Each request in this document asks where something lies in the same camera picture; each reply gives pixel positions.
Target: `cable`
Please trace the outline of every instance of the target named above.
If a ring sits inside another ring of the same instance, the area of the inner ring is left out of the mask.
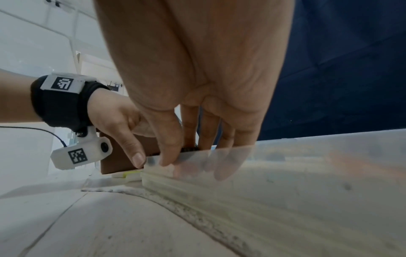
[[[54,133],[52,133],[51,131],[48,131],[48,130],[43,130],[43,129],[39,129],[39,128],[36,128],[36,127],[13,127],[13,126],[0,126],[0,127],[6,127],[6,128],[22,128],[22,129],[45,131],[45,132],[48,132],[49,134],[52,134],[52,135],[55,136],[56,138],[58,138],[59,141],[61,142],[61,144],[63,145],[63,147],[67,147],[67,145],[65,144],[65,142],[64,142],[60,137],[58,137],[57,135],[55,135]]]

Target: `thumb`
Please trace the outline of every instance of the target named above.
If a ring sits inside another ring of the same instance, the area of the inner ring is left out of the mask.
[[[179,156],[183,146],[183,131],[175,110],[144,112],[161,151],[159,164],[167,166]]]
[[[110,133],[110,136],[117,141],[137,169],[144,166],[145,152],[143,145],[132,134],[128,126],[123,125],[116,128],[112,133]]]

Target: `black wrist strap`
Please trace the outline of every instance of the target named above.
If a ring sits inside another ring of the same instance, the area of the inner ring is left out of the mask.
[[[64,84],[58,84],[58,79],[65,79],[63,83],[67,79],[73,83],[74,79],[57,77],[50,88],[44,88],[47,79],[48,76],[43,76],[31,84],[31,102],[38,116],[51,127],[67,127],[76,133],[92,126],[88,116],[89,98],[95,90],[109,88],[97,81],[86,81],[81,91],[77,87],[75,92],[69,92],[63,88]]]

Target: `white camera housing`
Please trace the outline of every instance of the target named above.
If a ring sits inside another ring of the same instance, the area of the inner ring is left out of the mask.
[[[67,147],[56,149],[51,154],[51,160],[57,169],[67,170],[103,160],[111,154],[113,147],[106,137],[98,137],[95,127],[88,127],[85,137],[79,137],[79,142]]]

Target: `fingernail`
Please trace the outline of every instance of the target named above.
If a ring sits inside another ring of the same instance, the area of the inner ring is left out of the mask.
[[[132,158],[132,164],[134,164],[134,166],[135,166],[136,168],[138,168],[138,169],[140,169],[140,168],[143,166],[144,162],[145,162],[145,158],[144,158],[144,156],[143,156],[142,154],[140,154],[139,152],[136,153],[136,154],[134,155],[134,157]]]

